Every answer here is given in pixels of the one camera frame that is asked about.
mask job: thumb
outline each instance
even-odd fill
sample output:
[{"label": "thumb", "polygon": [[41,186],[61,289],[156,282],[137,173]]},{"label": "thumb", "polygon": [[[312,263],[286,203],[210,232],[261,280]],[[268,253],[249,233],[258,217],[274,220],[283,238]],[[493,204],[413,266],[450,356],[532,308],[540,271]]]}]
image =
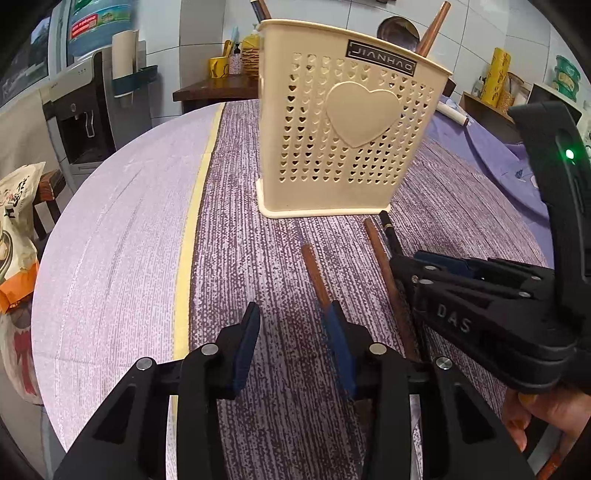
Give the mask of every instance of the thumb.
[{"label": "thumb", "polygon": [[541,395],[518,395],[520,403],[532,415],[577,439],[591,416],[591,397],[579,390],[559,385]]}]

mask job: basket base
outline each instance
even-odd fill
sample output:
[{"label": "basket base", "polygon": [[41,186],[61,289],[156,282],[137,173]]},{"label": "basket base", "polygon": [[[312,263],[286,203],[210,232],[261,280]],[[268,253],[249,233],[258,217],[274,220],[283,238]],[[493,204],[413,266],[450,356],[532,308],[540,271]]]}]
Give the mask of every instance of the basket base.
[{"label": "basket base", "polygon": [[256,181],[256,199],[259,211],[267,218],[298,218],[322,217],[336,215],[377,215],[382,210],[390,211],[390,204],[383,208],[332,208],[320,210],[282,210],[275,212],[265,207],[265,197],[262,192],[262,179]]}]

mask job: basket rim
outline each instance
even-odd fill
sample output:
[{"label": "basket rim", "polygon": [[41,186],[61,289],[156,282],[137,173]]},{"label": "basket rim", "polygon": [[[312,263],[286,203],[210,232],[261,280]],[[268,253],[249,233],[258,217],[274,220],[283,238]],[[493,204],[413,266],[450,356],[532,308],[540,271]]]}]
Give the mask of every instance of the basket rim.
[{"label": "basket rim", "polygon": [[453,75],[453,72],[450,72],[447,68],[442,67],[438,63],[435,63],[434,61],[429,60],[426,57],[421,57],[419,54],[417,54],[413,51],[407,50],[406,48],[399,47],[398,45],[395,45],[394,43],[390,43],[385,40],[380,40],[379,38],[372,37],[371,35],[366,35],[364,33],[354,32],[353,30],[347,30],[345,28],[339,28],[339,27],[332,27],[331,25],[324,25],[324,24],[320,24],[320,23],[305,22],[302,20],[288,20],[285,18],[271,18],[269,20],[263,20],[259,24],[259,26],[257,27],[257,30],[262,31],[263,28],[267,25],[288,25],[291,27],[313,28],[315,30],[326,30],[326,31],[329,31],[332,33],[347,35],[349,37],[357,37],[360,40],[371,41],[373,43],[377,43],[377,45],[382,46],[383,48],[386,48],[390,51],[392,51],[392,49],[394,49],[394,53],[396,53],[396,51],[398,51],[398,53],[408,56],[417,62],[426,63],[426,64],[430,65],[431,67],[434,67],[437,70],[439,70],[443,73],[446,73],[448,77]]}]

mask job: beige plastic basket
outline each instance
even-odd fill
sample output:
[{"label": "beige plastic basket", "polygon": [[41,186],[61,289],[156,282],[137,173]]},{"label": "beige plastic basket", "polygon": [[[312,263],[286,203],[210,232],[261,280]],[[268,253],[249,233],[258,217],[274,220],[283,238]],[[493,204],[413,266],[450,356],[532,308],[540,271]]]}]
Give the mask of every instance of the beige plastic basket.
[{"label": "beige plastic basket", "polygon": [[259,30],[261,213],[388,209],[451,72],[341,28],[265,20]]}]

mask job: yellow stripe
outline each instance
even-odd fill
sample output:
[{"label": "yellow stripe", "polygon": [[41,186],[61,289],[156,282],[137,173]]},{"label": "yellow stripe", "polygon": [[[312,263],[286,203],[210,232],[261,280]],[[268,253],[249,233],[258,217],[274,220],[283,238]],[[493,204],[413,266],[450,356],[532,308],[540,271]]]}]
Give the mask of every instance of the yellow stripe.
[{"label": "yellow stripe", "polygon": [[[197,221],[199,209],[205,187],[205,179],[209,171],[209,163],[212,159],[213,149],[216,146],[217,132],[225,103],[220,103],[213,117],[212,129],[209,132],[209,140],[205,152],[201,157],[201,165],[197,173],[193,194],[189,203],[187,220],[185,223],[181,254],[178,259],[177,284],[174,299],[174,347],[173,359],[181,360],[189,353],[189,302],[191,293],[191,268],[193,265],[193,250],[197,235]],[[173,397],[173,417],[176,424],[177,397]]]}]

